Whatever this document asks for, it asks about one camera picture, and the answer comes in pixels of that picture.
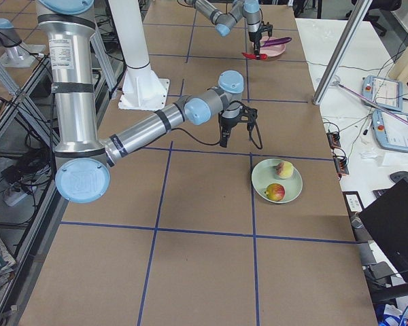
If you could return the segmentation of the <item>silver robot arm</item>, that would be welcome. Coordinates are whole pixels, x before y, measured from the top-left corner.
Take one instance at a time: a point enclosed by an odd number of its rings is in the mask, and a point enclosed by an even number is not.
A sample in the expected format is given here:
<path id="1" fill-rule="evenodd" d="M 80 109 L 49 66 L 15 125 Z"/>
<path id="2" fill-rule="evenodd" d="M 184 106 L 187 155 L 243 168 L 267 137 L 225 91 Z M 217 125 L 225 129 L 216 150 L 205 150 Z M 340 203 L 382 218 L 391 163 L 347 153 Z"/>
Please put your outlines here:
<path id="1" fill-rule="evenodd" d="M 60 142 L 54 153 L 56 188 L 66 200 L 88 203 L 108 189 L 109 168 L 134 151 L 169 133 L 181 123 L 200 125 L 222 115 L 240 100 L 242 74 L 228 70 L 218 84 L 198 96 L 158 105 L 145 119 L 100 140 L 92 84 L 90 40 L 95 34 L 92 1 L 38 1 L 37 20 L 48 36 L 52 93 Z"/>
<path id="2" fill-rule="evenodd" d="M 229 12 L 220 11 L 209 1 L 185 1 L 196 11 L 204 15 L 214 26 L 217 32 L 225 37 L 236 24 L 244 18 L 247 23 L 248 35 L 254 46 L 254 55 L 260 56 L 260 40 L 265 29 L 262 21 L 261 8 L 258 1 L 233 1 Z"/>

